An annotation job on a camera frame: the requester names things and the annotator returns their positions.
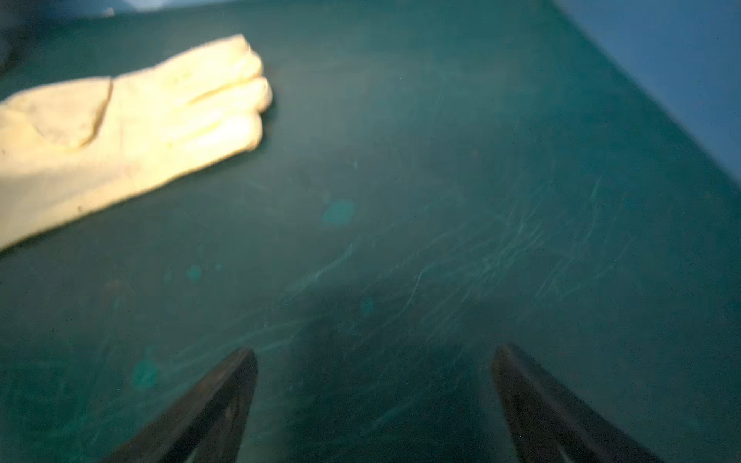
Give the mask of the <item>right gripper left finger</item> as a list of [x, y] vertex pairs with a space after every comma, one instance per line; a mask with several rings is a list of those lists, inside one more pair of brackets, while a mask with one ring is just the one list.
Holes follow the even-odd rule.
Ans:
[[253, 350], [241, 347], [105, 462], [235, 462], [258, 379]]

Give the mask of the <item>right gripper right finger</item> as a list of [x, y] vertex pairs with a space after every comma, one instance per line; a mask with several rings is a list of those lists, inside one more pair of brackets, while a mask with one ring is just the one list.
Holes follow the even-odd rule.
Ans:
[[659, 462], [605, 420], [517, 345], [500, 346], [491, 365], [521, 462]]

